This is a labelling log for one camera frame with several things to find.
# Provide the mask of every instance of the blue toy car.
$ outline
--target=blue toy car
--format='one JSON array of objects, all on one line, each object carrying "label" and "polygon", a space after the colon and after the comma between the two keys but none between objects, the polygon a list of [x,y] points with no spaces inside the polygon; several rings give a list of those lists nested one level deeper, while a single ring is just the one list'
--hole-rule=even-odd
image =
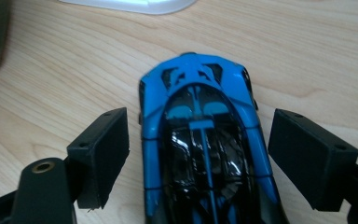
[{"label": "blue toy car", "polygon": [[288,223],[244,66],[182,54],[139,94],[146,223]]}]

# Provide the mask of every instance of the blue car body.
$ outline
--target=blue car body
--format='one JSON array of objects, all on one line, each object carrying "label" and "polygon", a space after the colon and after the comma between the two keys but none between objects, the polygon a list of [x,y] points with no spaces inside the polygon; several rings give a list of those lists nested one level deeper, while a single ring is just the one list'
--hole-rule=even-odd
[{"label": "blue car body", "polygon": [[148,223],[287,223],[244,66],[196,53],[140,86]]}]

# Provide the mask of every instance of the toy car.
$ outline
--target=toy car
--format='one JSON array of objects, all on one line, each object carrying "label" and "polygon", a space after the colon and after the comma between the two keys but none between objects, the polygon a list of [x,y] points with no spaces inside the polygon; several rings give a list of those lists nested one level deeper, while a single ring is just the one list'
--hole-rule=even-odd
[{"label": "toy car", "polygon": [[146,223],[288,223],[244,66],[182,54],[139,94]]}]

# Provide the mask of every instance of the metal ring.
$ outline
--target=metal ring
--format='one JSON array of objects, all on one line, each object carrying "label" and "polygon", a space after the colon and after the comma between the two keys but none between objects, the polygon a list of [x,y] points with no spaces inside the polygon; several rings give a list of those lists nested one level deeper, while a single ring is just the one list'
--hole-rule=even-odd
[{"label": "metal ring", "polygon": [[36,166],[32,168],[32,172],[34,174],[42,174],[47,171],[50,171],[54,168],[55,163],[54,161],[43,161],[38,163]]}]

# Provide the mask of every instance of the screw hole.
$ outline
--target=screw hole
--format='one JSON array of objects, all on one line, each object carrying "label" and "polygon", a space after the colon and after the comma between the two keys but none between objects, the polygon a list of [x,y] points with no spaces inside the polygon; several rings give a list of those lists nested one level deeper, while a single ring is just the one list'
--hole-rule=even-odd
[{"label": "screw hole", "polygon": [[35,174],[42,174],[54,168],[55,163],[52,161],[44,161],[32,168],[32,172]]},{"label": "screw hole", "polygon": [[342,145],[335,145],[335,147],[340,149],[340,150],[346,150],[347,149],[345,146],[342,146]]}]

